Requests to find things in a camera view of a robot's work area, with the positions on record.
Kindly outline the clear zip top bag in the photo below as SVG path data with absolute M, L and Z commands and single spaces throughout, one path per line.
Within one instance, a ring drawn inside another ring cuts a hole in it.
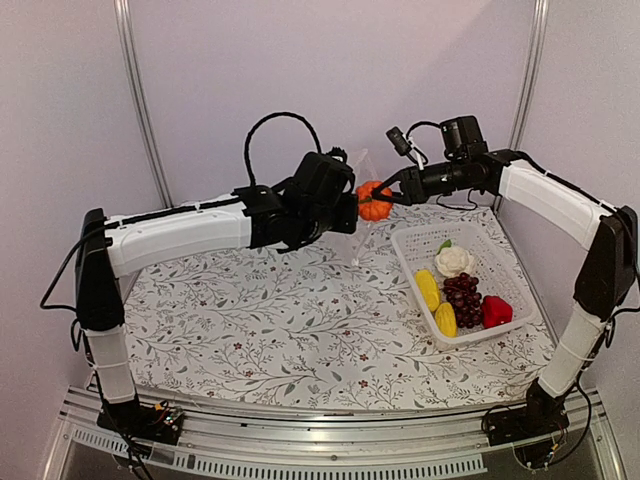
M 356 175 L 355 194 L 358 199 L 358 226 L 355 241 L 351 247 L 351 264 L 359 266 L 364 255 L 364 246 L 368 242 L 377 223 L 387 220 L 393 205 L 373 198 L 373 190 L 382 184 L 374 162 L 367 149 L 357 151 L 353 169 Z

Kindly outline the orange toy pumpkin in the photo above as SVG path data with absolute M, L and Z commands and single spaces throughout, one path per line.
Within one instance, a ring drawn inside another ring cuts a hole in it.
M 362 220 L 378 222 L 389 217 L 393 204 L 380 202 L 372 198 L 373 190 L 380 181 L 368 181 L 356 188 L 358 197 L 358 213 Z

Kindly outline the white plastic basket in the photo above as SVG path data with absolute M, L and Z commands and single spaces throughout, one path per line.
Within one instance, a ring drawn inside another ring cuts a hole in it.
M 530 323 L 529 292 L 504 250 L 476 224 L 435 224 L 391 236 L 411 292 L 440 351 Z

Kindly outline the white toy cauliflower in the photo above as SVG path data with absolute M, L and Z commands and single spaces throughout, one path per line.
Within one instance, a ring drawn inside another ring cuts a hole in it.
M 451 240 L 443 242 L 435 257 L 436 270 L 445 278 L 454 278 L 462 273 L 472 275 L 475 273 L 477 262 L 473 254 Z

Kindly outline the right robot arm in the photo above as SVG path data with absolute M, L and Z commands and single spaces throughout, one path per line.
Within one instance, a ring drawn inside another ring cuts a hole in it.
M 409 136 L 393 127 L 386 136 L 412 161 L 374 189 L 376 200 L 411 206 L 462 190 L 488 192 L 520 204 L 573 238 L 587 255 L 576 278 L 573 310 L 557 348 L 527 391 L 517 427 L 537 436 L 552 424 L 555 405 L 579 383 L 602 344 L 609 344 L 623 302 L 639 283 L 638 217 L 614 207 L 540 167 L 523 151 L 492 151 L 478 121 L 463 116 L 437 124 L 445 162 L 429 164 Z

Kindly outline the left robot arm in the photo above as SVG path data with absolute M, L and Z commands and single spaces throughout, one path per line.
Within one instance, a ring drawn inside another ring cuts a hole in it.
M 294 174 L 269 187 L 250 185 L 212 200 L 167 210 L 106 217 L 86 214 L 76 261 L 76 318 L 111 419 L 128 434 L 148 426 L 138 404 L 125 335 L 120 280 L 146 273 L 164 290 L 190 282 L 215 252 L 277 248 L 293 252 L 326 232 L 352 234 L 355 173 L 344 151 L 304 155 Z

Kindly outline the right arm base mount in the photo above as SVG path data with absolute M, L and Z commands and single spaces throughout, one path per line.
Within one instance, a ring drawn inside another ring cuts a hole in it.
M 526 391 L 521 407 L 489 409 L 481 420 L 481 429 L 491 446 L 518 442 L 560 432 L 569 427 L 564 402 L 568 393 L 552 397 L 537 381 Z

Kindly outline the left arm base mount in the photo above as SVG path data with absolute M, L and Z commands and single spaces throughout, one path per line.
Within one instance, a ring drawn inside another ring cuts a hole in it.
M 101 399 L 97 425 L 127 439 L 143 439 L 167 445 L 177 445 L 184 423 L 184 410 L 170 406 L 167 400 L 148 406 L 140 403 L 137 393 L 124 403 L 109 402 L 102 391 L 101 381 L 94 375 Z

